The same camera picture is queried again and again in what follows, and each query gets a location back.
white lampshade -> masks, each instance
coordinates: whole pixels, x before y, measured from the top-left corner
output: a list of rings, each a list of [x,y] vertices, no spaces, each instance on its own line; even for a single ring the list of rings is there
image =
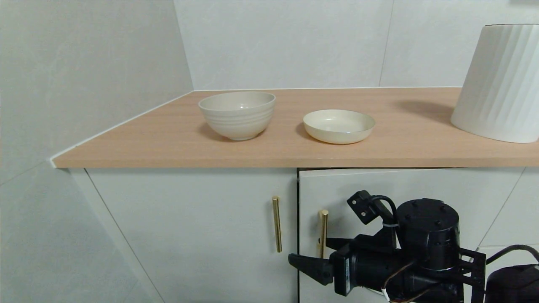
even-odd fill
[[[539,24],[483,27],[451,123],[500,141],[539,139]]]

beige bowl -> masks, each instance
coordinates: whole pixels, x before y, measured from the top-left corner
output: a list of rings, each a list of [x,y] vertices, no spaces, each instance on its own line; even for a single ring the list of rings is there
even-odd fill
[[[224,93],[201,100],[198,107],[218,134],[232,140],[248,140],[270,124],[275,95],[255,91]]]
[[[358,112],[324,109],[305,115],[303,124],[307,133],[317,140],[350,144],[368,137],[375,121],[371,116]]]

bowl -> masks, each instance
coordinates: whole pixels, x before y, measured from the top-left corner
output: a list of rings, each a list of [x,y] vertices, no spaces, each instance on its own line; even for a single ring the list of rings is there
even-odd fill
[[[248,140],[270,124],[275,95],[254,91],[224,93],[201,100],[198,107],[218,134],[232,140]]]
[[[303,124],[307,133],[317,140],[350,144],[368,137],[376,123],[371,116],[359,112],[324,109],[305,115]]]

gold handle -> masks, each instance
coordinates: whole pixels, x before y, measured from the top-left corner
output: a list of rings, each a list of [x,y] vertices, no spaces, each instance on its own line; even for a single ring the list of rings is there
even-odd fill
[[[277,243],[277,252],[282,251],[281,241],[281,218],[279,217],[279,197],[273,196],[273,222],[275,224],[275,241]]]
[[[328,236],[328,214],[329,212],[325,209],[318,212],[320,220],[322,221],[322,234],[320,235],[320,244],[319,244],[319,257],[324,258],[324,251],[326,248],[326,238]]]

wall tile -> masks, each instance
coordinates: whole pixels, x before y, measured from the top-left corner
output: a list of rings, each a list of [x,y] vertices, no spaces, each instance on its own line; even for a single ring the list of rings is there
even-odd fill
[[[539,167],[526,167],[482,246],[539,244]]]
[[[381,86],[462,86],[484,25],[539,23],[539,1],[395,1]]]
[[[392,1],[175,4],[196,90],[378,86]]]
[[[0,183],[192,90],[174,3],[7,1]]]
[[[2,302],[123,302],[137,284],[67,172],[44,162],[0,201]]]
[[[144,291],[144,288],[140,283],[137,283],[135,287],[129,292],[129,295],[125,299],[125,303],[150,303],[151,299]]]

